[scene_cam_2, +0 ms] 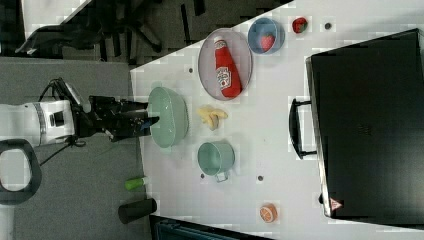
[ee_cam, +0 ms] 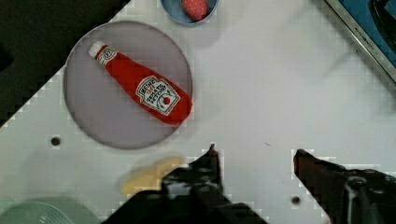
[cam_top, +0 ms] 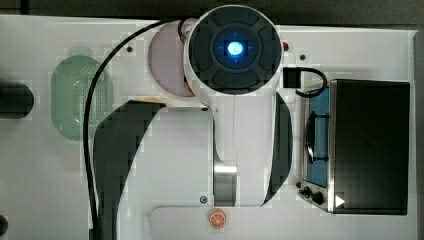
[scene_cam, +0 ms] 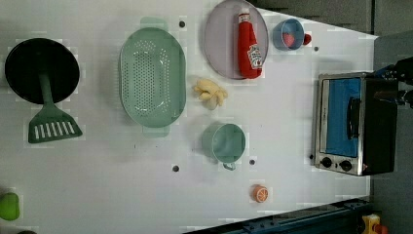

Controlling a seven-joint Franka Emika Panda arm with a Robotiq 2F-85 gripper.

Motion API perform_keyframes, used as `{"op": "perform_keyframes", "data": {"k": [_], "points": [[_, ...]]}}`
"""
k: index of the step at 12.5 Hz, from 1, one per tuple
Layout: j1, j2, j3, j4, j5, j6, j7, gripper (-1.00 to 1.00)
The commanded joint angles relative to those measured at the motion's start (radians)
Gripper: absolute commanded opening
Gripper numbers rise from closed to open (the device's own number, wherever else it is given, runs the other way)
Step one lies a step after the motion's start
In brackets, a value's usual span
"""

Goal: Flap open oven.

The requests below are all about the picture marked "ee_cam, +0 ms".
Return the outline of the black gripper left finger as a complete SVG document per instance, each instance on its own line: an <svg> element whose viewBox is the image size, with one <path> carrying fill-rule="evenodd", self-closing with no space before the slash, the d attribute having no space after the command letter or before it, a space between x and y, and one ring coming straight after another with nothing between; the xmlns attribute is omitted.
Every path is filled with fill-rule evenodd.
<svg viewBox="0 0 396 224"><path fill-rule="evenodd" d="M211 144L198 159L167 174L161 183L161 192L174 202L198 203L201 199L221 195L223 191L219 153L215 144Z"/></svg>

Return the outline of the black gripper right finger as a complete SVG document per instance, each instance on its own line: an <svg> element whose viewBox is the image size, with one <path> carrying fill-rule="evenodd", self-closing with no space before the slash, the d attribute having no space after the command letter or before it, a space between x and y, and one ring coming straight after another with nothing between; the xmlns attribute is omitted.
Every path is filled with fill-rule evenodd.
<svg viewBox="0 0 396 224"><path fill-rule="evenodd" d="M296 151L293 166L332 224L396 224L394 176L374 169L347 169L304 149Z"/></svg>

